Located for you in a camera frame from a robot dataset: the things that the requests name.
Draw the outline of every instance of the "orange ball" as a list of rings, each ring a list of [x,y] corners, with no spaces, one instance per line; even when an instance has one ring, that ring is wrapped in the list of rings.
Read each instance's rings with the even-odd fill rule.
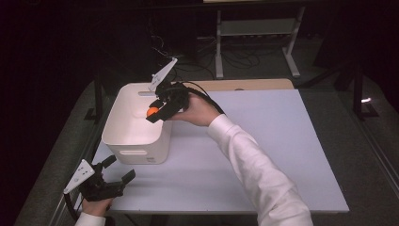
[[[152,106],[147,110],[147,117],[159,111],[158,107]]]

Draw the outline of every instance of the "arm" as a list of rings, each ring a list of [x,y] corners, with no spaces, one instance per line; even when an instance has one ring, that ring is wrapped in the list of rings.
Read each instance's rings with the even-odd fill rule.
[[[83,200],[82,214],[76,221],[75,226],[104,226],[105,212],[111,205],[113,199],[107,199],[98,202],[88,202]]]
[[[312,225],[306,204],[295,184],[271,161],[255,139],[225,115],[220,115],[199,96],[190,96],[190,105],[172,120],[209,126],[209,136],[230,160],[235,174],[258,213],[259,225]]]

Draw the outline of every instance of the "dark background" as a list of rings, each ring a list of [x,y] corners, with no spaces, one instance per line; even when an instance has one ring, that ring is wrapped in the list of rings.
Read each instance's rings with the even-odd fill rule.
[[[104,1],[81,3],[92,7]],[[365,74],[399,109],[398,14],[387,6],[347,2],[341,8],[307,8],[299,36],[325,37],[316,59],[322,67],[360,53]],[[159,68],[148,13],[87,13],[81,7],[73,1],[1,3],[2,225],[18,216],[74,103],[94,77],[102,79],[107,94],[116,95],[123,84],[149,81]],[[196,36],[215,32],[212,11],[152,17],[154,31],[188,55],[195,56]]]

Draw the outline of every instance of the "white sweatshirt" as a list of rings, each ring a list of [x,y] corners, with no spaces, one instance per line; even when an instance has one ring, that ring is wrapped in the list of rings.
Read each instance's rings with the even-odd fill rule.
[[[292,182],[258,146],[255,139],[226,115],[212,121],[208,135],[230,160],[260,226],[311,226],[311,214]],[[76,226],[103,226],[104,218],[82,213]]]

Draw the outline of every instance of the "table top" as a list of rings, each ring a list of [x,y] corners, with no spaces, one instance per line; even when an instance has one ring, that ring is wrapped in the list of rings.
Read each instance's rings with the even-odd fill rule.
[[[348,206],[327,162],[311,120],[295,89],[210,91],[227,116],[252,134],[297,184],[312,212],[347,212]],[[100,144],[93,164],[112,152]],[[167,214],[254,213],[230,162],[206,128],[173,123],[168,159],[159,165],[122,165],[104,170],[107,182],[135,169],[136,178],[113,211]]]

